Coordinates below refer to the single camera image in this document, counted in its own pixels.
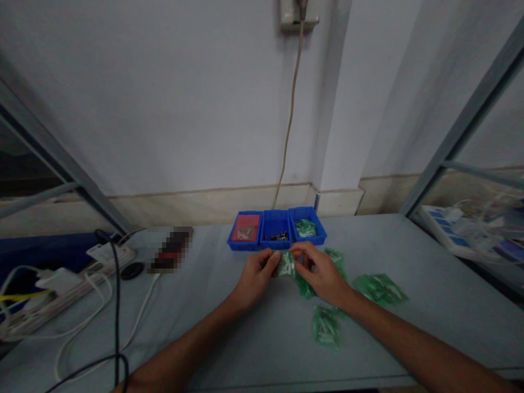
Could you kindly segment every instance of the blue storage box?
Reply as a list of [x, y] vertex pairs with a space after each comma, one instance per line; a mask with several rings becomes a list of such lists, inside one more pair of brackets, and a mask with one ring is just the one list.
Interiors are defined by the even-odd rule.
[[[288, 241], [269, 240], [271, 236], [279, 235], [286, 231], [289, 235]], [[262, 221], [262, 232], [260, 234], [260, 245], [262, 249], [286, 249], [291, 247], [292, 242], [291, 224], [287, 210], [264, 210]]]
[[[236, 221], [238, 220], [240, 215], [259, 215], [260, 216], [260, 222], [258, 223], [258, 232], [257, 232], [257, 240], [254, 242], [234, 242], [231, 241], [231, 237], [233, 236], [233, 231], [236, 227]], [[235, 218], [235, 223], [233, 224], [233, 227], [231, 228], [231, 232], [229, 233], [228, 237], [228, 244], [229, 248], [233, 251], [258, 251], [258, 244], [260, 243], [260, 233], [262, 232], [264, 223], [264, 216], [261, 211], [243, 211], [239, 212], [239, 214]]]
[[[299, 237], [298, 233], [296, 232], [295, 223], [303, 218], [315, 223], [315, 225], [317, 226], [316, 236]], [[322, 223], [318, 219], [317, 212], [315, 212], [314, 208], [306, 206], [289, 209], [289, 219], [291, 221], [291, 226], [293, 227], [293, 238], [295, 241], [310, 241], [315, 246], [324, 244], [324, 241], [326, 240], [328, 234], [326, 233], [326, 230], [324, 229]]]

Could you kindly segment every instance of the beige cable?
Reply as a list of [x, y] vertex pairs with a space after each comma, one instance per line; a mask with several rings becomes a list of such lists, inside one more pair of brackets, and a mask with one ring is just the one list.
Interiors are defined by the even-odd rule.
[[280, 185], [282, 184], [282, 178], [284, 177], [285, 170], [285, 158], [288, 153], [288, 142], [289, 142], [289, 132], [291, 131], [291, 123], [293, 121], [293, 109], [295, 107], [295, 87], [296, 87], [296, 77], [299, 74], [299, 65], [300, 65], [300, 55], [302, 54], [302, 41], [304, 38], [304, 19], [300, 20], [300, 38], [299, 38], [299, 52], [296, 55], [296, 66], [295, 66], [295, 75], [293, 76], [293, 90], [291, 91], [291, 112], [289, 114], [289, 124], [288, 124], [288, 133], [285, 136], [285, 145], [284, 145], [284, 161], [282, 163], [282, 173], [280, 174], [280, 180], [278, 181], [277, 193], [275, 194], [275, 200], [271, 209], [273, 210], [277, 204], [278, 192], [280, 191]]

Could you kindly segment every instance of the table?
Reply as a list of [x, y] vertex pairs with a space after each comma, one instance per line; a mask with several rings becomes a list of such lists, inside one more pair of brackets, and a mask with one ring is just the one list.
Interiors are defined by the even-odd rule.
[[[352, 281], [386, 273], [410, 301], [389, 310], [478, 360], [505, 378], [524, 377], [524, 312], [491, 288], [436, 241], [401, 215], [322, 219], [326, 246], [346, 254]], [[129, 245], [150, 260], [169, 228], [137, 233]], [[230, 225], [195, 227], [180, 269], [157, 282], [133, 343], [126, 349], [132, 370], [214, 309], [235, 286], [248, 252], [226, 244]], [[127, 339], [151, 276], [122, 283], [121, 342]], [[98, 307], [91, 292], [39, 331], [65, 331]], [[293, 280], [273, 279], [259, 306], [233, 326], [197, 371], [189, 391], [310, 392], [415, 383], [369, 333], [341, 320], [340, 350], [316, 345], [313, 309], [320, 299], [300, 297]], [[73, 371], [113, 348], [114, 299], [80, 334], [62, 364]], [[24, 340], [0, 362], [3, 392], [39, 392], [54, 384], [60, 340]], [[108, 364], [60, 392], [109, 391]]]

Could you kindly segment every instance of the right hand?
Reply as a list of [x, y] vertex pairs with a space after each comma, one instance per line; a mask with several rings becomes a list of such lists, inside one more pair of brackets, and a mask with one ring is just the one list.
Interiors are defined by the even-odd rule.
[[[315, 248], [311, 242], [297, 242], [290, 249], [295, 255], [295, 270], [315, 290], [318, 296], [332, 305], [343, 308], [344, 302], [353, 295], [351, 288], [338, 272], [329, 255]], [[304, 255], [303, 264], [297, 261]]]

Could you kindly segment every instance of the black round object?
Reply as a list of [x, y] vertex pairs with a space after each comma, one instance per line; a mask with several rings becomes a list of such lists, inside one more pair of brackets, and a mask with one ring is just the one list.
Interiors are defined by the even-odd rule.
[[144, 270], [144, 264], [142, 262], [135, 262], [130, 265], [127, 265], [122, 273], [120, 273], [120, 278], [127, 281], [137, 277]]

